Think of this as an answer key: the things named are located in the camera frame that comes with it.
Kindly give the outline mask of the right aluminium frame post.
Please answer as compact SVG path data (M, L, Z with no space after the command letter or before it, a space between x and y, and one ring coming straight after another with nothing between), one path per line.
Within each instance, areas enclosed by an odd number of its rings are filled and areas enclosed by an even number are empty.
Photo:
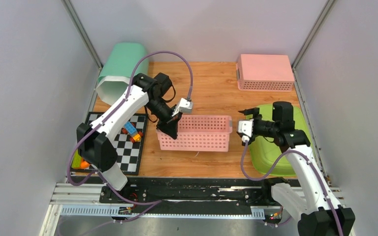
M321 12L319 13L316 21L314 22L310 32L308 33L304 43L302 44L297 56L295 57L292 63L292 70L296 70L296 68L301 63L304 55L306 54L308 48L312 44L314 38L316 37L317 33L319 32L320 28L322 27L323 23L329 16L333 6L336 4L337 0L327 0L325 5L323 6Z

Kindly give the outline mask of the blue yellow toy car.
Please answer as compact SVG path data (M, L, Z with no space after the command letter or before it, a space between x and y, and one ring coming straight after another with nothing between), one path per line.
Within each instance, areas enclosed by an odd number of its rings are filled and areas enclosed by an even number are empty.
M125 123L125 125L121 129L121 133L129 135L129 140L132 143L140 142L143 137L143 133L141 131L138 131L135 127L135 124L129 121Z

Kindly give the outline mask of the green orange toy block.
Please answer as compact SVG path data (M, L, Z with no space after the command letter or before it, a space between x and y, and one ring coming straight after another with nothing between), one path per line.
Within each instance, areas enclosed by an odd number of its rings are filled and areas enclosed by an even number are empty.
M73 159L72 159L72 162L71 162L71 168L73 169L87 169L89 168L90 164L83 159L83 157L81 157L79 154L78 154L78 151L75 151L74 155L73 155Z

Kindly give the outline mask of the aluminium frame post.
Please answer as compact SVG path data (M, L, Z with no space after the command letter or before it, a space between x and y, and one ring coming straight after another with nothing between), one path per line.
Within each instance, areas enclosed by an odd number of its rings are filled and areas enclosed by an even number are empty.
M101 62L101 59L99 55L96 52L96 49L94 45L91 42L90 37L88 36L84 25L82 24L80 17L73 5L73 2L71 0L61 0L62 4L65 7L65 10L67 11L71 21L73 22L76 30L78 31L83 43L85 44L88 52L90 53L93 61L95 62L98 69L101 71L103 68L103 63Z
M308 33L304 43L302 44L297 56L295 57L292 63L292 70L296 70L296 68L301 63L304 55L306 54L308 48L312 44L314 38L316 37L317 33L319 32L320 28L322 27L323 23L329 16L333 6L336 4L337 0L327 0L325 5L323 6L321 12L319 13L316 21L314 22L310 32Z

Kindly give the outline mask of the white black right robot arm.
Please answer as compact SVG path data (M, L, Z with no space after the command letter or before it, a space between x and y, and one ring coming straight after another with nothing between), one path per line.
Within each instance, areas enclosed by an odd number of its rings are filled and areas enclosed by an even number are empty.
M281 180L262 190L263 202L267 205L279 203L296 221L301 236L350 235L355 214L351 208L340 203L325 181L307 134L295 127L293 105L286 101L274 102L271 120L264 120L258 107L241 110L240 113L248 116L237 125L237 134L244 146L243 157L257 137L272 138L281 150L270 170L255 181L266 179L285 157L294 169L304 194L301 198L288 183Z

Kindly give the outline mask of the left aluminium frame post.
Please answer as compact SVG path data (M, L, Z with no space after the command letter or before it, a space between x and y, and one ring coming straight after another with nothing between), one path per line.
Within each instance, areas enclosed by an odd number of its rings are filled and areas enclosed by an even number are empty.
M65 10L67 11L71 21L73 22L76 30L78 31L83 43L85 44L88 52L90 53L93 61L95 62L98 69L101 71L103 68L103 63L101 62L101 59L99 55L96 52L96 49L94 45L91 42L90 37L88 36L84 25L82 24L80 17L73 5L73 2L71 0L61 0L62 4L65 7Z

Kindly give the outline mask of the mint green trash bin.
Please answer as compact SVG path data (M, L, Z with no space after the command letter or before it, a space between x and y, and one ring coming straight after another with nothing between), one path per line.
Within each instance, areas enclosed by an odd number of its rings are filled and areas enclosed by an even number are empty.
M102 102L113 105L126 91L136 64L146 56L140 43L117 43L97 80L96 92Z

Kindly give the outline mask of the pink perforated plastic basket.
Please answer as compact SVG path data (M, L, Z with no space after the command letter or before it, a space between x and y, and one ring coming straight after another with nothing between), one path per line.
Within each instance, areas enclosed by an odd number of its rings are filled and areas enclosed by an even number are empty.
M161 150L227 152L232 133L232 117L218 115L183 115L177 138L157 131Z

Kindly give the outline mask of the black white checkerboard mat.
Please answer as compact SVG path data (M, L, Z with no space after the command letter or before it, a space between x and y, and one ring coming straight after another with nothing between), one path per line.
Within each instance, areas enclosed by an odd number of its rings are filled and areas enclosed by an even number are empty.
M91 124L94 120L99 118L103 112L88 112L86 117L86 124ZM134 123L135 127L138 131L143 133L142 140L140 142L132 143L129 140L129 135L125 135L120 132L116 135L113 141L113 147L116 148L118 158L117 164L121 168L121 170L126 175L138 175L141 159L142 159L142 152L143 146L145 141L145 133L148 126L148 115L143 113L135 113L130 119L129 122ZM94 167L89 166L87 169L73 169L70 168L72 172L82 172L82 173L89 173L92 171Z

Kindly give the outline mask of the large lime green tub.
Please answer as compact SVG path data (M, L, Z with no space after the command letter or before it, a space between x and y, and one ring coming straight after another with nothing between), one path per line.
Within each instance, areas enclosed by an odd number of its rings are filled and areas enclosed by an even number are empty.
M293 106L293 118L295 128L303 130L310 140L311 135L300 107ZM270 170L275 160L281 155L280 148L273 144L272 141L272 138L265 139L263 137L257 137L255 141L249 145L251 163L256 171L263 175ZM276 177L293 177L295 176L295 171L286 157L283 157L276 164L271 175Z

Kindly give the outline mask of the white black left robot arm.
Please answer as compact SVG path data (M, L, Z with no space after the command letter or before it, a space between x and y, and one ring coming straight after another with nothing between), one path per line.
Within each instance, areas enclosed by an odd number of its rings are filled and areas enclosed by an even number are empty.
M78 154L113 187L112 197L119 203L130 199L131 190L125 186L127 177L117 164L115 137L140 108L146 107L158 118L157 129L177 139L182 114L175 111L177 106L169 107L163 99L172 86L166 74L158 73L151 78L139 73L134 76L130 89L107 112L91 124L82 123L77 127Z

